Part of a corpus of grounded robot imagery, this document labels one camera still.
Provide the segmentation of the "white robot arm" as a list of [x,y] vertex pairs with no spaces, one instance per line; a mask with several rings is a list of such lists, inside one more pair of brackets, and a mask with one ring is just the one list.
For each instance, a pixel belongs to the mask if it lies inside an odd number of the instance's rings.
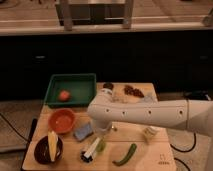
[[112,91],[101,89],[87,108],[93,130],[106,134],[113,122],[187,130],[211,138],[204,171],[213,171],[213,101],[173,100],[116,103]]

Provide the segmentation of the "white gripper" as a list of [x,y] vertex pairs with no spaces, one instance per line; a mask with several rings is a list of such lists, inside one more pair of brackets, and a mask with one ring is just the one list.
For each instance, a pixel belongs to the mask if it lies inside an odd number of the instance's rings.
[[97,157],[101,151],[101,142],[100,138],[96,138],[94,142],[89,146],[87,151],[82,151],[80,158],[83,162],[90,163]]

